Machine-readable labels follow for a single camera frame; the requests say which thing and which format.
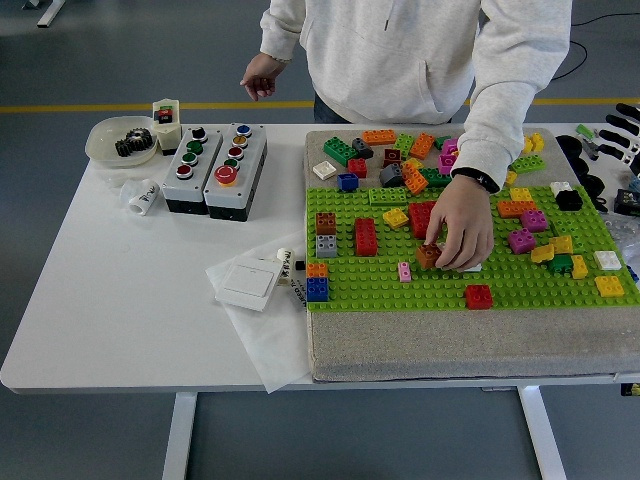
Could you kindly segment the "person's left hand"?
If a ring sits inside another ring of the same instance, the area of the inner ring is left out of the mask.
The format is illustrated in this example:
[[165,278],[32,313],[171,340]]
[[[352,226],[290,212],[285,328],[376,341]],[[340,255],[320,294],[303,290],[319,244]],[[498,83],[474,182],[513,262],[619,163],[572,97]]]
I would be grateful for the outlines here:
[[445,246],[435,265],[464,271],[485,261],[494,247],[489,192],[467,176],[457,175],[431,211],[426,244],[435,244],[446,226]]

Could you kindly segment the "person's right hand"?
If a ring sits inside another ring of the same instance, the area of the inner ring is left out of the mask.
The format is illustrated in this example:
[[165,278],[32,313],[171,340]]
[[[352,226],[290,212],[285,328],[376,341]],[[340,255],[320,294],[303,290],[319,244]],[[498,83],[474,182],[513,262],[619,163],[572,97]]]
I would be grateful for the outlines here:
[[286,66],[286,63],[259,53],[247,65],[240,85],[255,102],[272,96],[276,91],[276,79]]

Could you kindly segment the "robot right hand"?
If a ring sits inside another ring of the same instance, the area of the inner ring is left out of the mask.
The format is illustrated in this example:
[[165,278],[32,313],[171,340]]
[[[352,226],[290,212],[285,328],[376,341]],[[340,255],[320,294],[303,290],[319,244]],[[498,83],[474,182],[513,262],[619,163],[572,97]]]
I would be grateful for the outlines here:
[[608,129],[601,129],[601,143],[597,151],[612,156],[627,165],[639,176],[639,108],[626,103],[617,103],[616,114],[608,114]]

